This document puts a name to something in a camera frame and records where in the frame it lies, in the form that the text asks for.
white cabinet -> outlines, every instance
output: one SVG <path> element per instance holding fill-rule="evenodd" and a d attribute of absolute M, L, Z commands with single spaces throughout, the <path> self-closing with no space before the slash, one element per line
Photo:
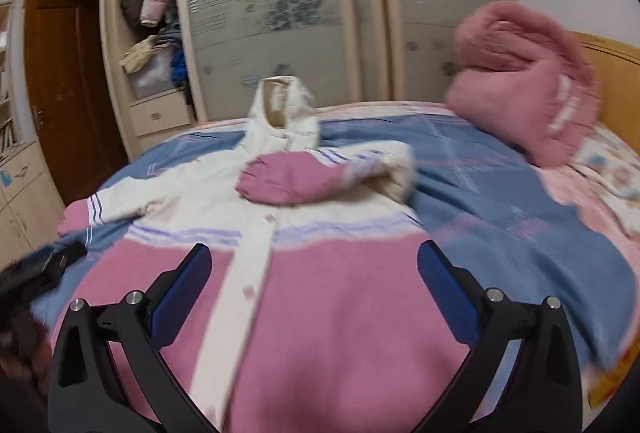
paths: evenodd
<path fill-rule="evenodd" d="M 58 238 L 56 227 L 65 206 L 48 174 L 43 173 L 36 178 L 9 202 L 9 207 L 33 249 Z"/>
<path fill-rule="evenodd" d="M 29 253 L 29 242 L 22 235 L 11 209 L 5 207 L 0 210 L 0 270 Z"/>
<path fill-rule="evenodd" d="M 120 0 L 100 0 L 100 31 L 113 113 L 127 155 L 134 160 L 146 150 L 149 142 L 161 142 L 167 130 L 188 129 L 194 116 L 181 92 L 163 92 L 161 96 L 142 100 L 135 97 L 120 60 L 140 37 L 127 25 Z"/>
<path fill-rule="evenodd" d="M 0 162 L 0 269 L 58 238 L 64 210 L 37 141 Z"/>

wooden headboard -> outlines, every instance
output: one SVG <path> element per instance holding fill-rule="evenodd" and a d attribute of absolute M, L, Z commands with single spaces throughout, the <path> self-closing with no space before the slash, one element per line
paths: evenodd
<path fill-rule="evenodd" d="M 640 153 L 640 48 L 575 33 L 602 81 L 600 120 Z"/>

pink blanket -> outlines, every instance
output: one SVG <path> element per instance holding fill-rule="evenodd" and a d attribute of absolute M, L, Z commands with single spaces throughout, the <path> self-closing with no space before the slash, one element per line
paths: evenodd
<path fill-rule="evenodd" d="M 580 44 L 551 18 L 517 4 L 486 4 L 456 29 L 465 68 L 447 92 L 459 116 L 537 166 L 569 161 L 600 108 L 600 86 Z"/>

drawer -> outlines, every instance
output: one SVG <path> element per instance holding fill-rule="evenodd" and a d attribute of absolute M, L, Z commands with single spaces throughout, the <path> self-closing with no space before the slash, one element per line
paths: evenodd
<path fill-rule="evenodd" d="M 10 202 L 43 171 L 45 171 L 44 159 L 36 142 L 7 161 L 0 169 L 0 187 L 7 202 Z"/>
<path fill-rule="evenodd" d="M 181 92 L 131 106 L 129 113 L 137 136 L 191 124 L 189 110 Z"/>
<path fill-rule="evenodd" d="M 0 270 L 31 253 L 29 242 L 20 232 L 11 209 L 0 210 Z"/>
<path fill-rule="evenodd" d="M 15 221 L 33 249 L 58 238 L 58 224 L 65 211 L 48 173 L 43 173 L 9 202 Z"/>

pink cuff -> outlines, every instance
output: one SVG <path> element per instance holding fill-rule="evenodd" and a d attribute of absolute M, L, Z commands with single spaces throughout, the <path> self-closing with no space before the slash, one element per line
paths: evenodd
<path fill-rule="evenodd" d="M 251 161 L 236 191 L 252 202 L 293 206 L 324 200 L 344 187 L 348 165 L 325 166 L 309 152 L 277 152 Z"/>
<path fill-rule="evenodd" d="M 65 209 L 62 222 L 58 226 L 58 234 L 64 236 L 88 227 L 90 227 L 90 224 L 87 199 L 77 200 Z"/>

